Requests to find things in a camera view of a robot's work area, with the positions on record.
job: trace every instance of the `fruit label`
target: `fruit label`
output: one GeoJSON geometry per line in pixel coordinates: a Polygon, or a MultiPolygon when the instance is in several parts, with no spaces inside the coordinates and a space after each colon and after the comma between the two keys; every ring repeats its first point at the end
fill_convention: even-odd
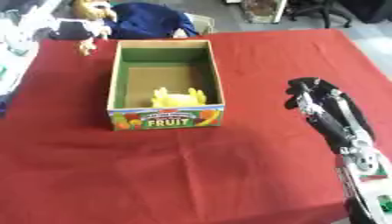
{"type": "Polygon", "coordinates": [[[111,115],[116,130],[149,130],[218,126],[222,112],[217,109],[166,109],[139,113],[115,112],[111,115]]]}

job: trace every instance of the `chair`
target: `chair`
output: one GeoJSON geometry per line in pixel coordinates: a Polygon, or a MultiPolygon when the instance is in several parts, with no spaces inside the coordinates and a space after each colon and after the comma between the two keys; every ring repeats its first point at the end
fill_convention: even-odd
{"type": "Polygon", "coordinates": [[[346,28],[351,27],[351,22],[352,22],[351,17],[348,16],[345,12],[335,9],[333,7],[334,2],[335,2],[335,0],[321,0],[321,2],[312,2],[308,6],[305,6],[303,8],[300,7],[298,9],[294,10],[290,14],[290,18],[292,21],[297,21],[296,20],[297,16],[303,16],[305,14],[319,12],[319,13],[321,13],[321,16],[324,19],[326,29],[331,27],[330,15],[335,15],[335,16],[344,18],[346,20],[344,27],[346,27],[346,28]]]}

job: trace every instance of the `fruit box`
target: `fruit box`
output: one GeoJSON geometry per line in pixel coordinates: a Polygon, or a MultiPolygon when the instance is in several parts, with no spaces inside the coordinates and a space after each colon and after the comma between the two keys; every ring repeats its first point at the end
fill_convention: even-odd
{"type": "Polygon", "coordinates": [[[221,81],[208,40],[119,41],[108,97],[114,130],[219,126],[225,108],[221,81]],[[154,90],[206,95],[206,105],[153,108],[154,90]]]}

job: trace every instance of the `dark blue cloth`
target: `dark blue cloth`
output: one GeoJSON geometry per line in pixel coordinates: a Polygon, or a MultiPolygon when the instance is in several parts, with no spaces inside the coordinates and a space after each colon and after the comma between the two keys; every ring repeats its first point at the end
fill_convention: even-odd
{"type": "Polygon", "coordinates": [[[105,20],[112,28],[112,39],[161,39],[170,38],[181,28],[188,37],[196,36],[193,23],[182,12],[152,3],[120,3],[112,10],[118,21],[105,20]]]}

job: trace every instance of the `red table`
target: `red table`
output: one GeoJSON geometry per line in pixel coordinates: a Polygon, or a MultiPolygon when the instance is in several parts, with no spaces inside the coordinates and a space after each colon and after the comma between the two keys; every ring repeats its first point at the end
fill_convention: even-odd
{"type": "Polygon", "coordinates": [[[392,85],[334,30],[221,33],[227,98],[219,128],[110,131],[116,42],[81,57],[45,41],[0,120],[0,223],[328,223],[344,217],[334,155],[298,111],[287,80],[347,91],[392,156],[392,85]]]}

